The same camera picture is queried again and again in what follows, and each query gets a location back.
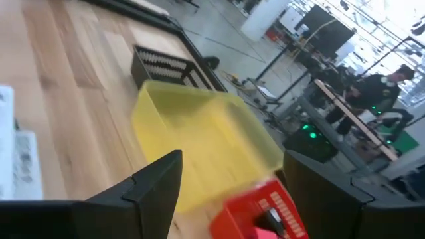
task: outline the person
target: person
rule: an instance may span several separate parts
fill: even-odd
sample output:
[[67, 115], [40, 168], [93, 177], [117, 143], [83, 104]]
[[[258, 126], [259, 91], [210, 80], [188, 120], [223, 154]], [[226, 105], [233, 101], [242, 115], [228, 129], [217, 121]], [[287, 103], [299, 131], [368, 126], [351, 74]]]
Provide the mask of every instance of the person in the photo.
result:
[[[411, 80], [413, 77], [414, 70], [405, 64], [395, 73], [388, 76], [382, 74], [367, 76], [346, 89], [345, 101], [351, 106], [352, 112], [356, 115], [361, 114], [367, 108], [386, 102], [386, 106], [379, 109], [381, 113], [384, 113], [385, 110], [391, 109], [397, 101], [401, 91], [397, 83]], [[349, 117], [345, 116], [345, 113], [339, 107], [335, 107], [325, 118], [330, 124], [339, 121], [341, 118], [343, 120], [337, 127], [338, 141], [343, 141], [344, 136], [350, 132], [353, 122]]]

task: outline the wooden tabletop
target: wooden tabletop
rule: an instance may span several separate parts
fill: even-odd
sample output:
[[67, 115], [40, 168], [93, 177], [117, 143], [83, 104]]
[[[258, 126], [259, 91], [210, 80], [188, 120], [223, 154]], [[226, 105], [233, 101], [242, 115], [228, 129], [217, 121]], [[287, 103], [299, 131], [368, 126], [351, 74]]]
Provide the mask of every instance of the wooden tabletop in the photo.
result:
[[[178, 37], [77, 0], [0, 0], [0, 32], [0, 84], [37, 135], [45, 199], [84, 200], [147, 165], [130, 124], [132, 46], [193, 60]], [[175, 215], [169, 237], [209, 238], [220, 205]]]
[[333, 103], [339, 107], [347, 117], [349, 117], [353, 123], [363, 132], [365, 135], [376, 145], [378, 148], [391, 160], [396, 161], [398, 156], [395, 152], [391, 151], [386, 145], [383, 144], [382, 140], [380, 140], [371, 130], [369, 130], [366, 125], [353, 113], [351, 110], [345, 106], [343, 102], [343, 98], [331, 92], [327, 86], [321, 80], [314, 80], [317, 86], [332, 100]]

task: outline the yellow container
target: yellow container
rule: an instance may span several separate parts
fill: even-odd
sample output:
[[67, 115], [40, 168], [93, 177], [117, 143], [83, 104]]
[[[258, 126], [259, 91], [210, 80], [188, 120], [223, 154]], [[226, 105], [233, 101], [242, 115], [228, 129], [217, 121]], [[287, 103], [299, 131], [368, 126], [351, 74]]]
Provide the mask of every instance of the yellow container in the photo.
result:
[[148, 80], [132, 124], [148, 162], [183, 151], [176, 211], [185, 212], [282, 166], [283, 152], [238, 96]]

